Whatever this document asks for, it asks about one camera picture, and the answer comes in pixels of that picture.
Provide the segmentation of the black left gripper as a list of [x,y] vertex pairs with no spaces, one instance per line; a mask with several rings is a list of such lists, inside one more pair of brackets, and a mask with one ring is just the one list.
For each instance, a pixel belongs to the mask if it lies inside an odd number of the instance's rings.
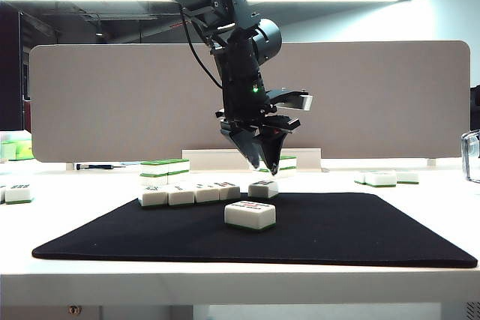
[[300,126],[297,118],[279,115],[278,108],[300,109],[301,92],[285,88],[267,90],[259,72],[222,72],[220,78],[223,109],[217,117],[230,126],[226,138],[255,169],[260,166],[261,154],[267,169],[276,175],[284,140]]

